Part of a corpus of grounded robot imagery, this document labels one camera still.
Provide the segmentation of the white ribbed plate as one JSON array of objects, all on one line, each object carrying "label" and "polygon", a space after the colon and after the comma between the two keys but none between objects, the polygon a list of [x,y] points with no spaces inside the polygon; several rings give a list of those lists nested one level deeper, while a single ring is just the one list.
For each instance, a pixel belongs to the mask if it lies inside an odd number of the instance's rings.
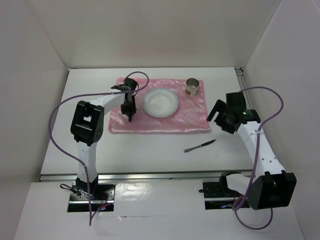
[{"label": "white ribbed plate", "polygon": [[178,109],[179,98],[169,88],[154,88],[144,95],[142,107],[152,117],[166,118],[174,114]]}]

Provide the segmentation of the pink rose satin placemat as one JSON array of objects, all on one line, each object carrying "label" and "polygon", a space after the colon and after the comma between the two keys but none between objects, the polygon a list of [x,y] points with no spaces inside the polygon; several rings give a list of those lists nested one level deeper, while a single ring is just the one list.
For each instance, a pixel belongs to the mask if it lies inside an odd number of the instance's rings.
[{"label": "pink rose satin placemat", "polygon": [[[197,134],[211,130],[207,122],[208,110],[204,82],[194,96],[186,93],[185,79],[158,78],[150,79],[147,87],[135,96],[136,113],[129,118],[122,114],[118,106],[110,111],[108,131],[112,134]],[[165,117],[152,116],[143,107],[145,94],[157,88],[170,89],[175,92],[178,104],[172,103],[175,111]]]}]

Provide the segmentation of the metal cup with paper sleeve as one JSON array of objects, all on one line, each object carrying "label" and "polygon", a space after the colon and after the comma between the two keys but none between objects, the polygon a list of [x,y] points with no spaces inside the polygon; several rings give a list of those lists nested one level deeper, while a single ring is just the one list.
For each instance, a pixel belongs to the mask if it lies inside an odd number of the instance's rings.
[{"label": "metal cup with paper sleeve", "polygon": [[185,92],[189,96],[194,96],[197,93],[200,82],[196,78],[189,78],[185,83]]}]

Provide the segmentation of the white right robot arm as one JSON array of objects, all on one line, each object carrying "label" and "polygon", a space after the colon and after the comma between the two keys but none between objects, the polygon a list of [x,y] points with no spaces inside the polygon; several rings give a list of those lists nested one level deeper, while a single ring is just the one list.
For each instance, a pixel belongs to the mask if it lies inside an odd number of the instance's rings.
[{"label": "white right robot arm", "polygon": [[278,161],[263,131],[266,121],[261,121],[256,110],[247,108],[244,94],[232,92],[226,94],[226,101],[217,100],[207,121],[214,121],[224,132],[237,133],[253,162],[250,177],[231,173],[218,184],[223,196],[234,191],[241,194],[232,209],[237,211],[245,202],[254,210],[287,207],[297,178]]}]

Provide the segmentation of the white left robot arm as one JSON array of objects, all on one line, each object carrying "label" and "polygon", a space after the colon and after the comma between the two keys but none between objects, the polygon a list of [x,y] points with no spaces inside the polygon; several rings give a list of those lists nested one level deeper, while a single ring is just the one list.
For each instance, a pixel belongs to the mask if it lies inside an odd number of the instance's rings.
[{"label": "white left robot arm", "polygon": [[135,94],[139,84],[132,78],[125,78],[122,84],[114,85],[109,95],[103,95],[92,101],[79,101],[76,105],[70,131],[76,141],[79,164],[76,187],[88,200],[99,193],[96,168],[97,143],[104,131],[105,115],[120,106],[120,111],[131,122],[137,111]]}]

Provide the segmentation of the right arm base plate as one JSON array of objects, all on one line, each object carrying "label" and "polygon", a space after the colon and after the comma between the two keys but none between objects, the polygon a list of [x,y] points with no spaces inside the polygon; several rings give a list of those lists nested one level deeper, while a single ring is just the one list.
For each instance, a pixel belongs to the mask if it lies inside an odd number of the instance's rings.
[{"label": "right arm base plate", "polygon": [[203,182],[202,189],[198,191],[203,194],[206,210],[232,209],[233,203],[241,196],[233,190],[223,190],[219,182]]}]

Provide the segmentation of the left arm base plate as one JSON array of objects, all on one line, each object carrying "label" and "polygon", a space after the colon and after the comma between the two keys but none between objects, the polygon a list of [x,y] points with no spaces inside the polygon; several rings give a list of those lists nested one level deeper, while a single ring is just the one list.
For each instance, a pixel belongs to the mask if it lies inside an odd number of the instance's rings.
[{"label": "left arm base plate", "polygon": [[[68,213],[89,212],[89,195],[86,191],[72,186],[60,186],[62,189],[69,190]],[[97,191],[90,194],[92,212],[113,212],[116,186],[114,184],[98,185]]]}]

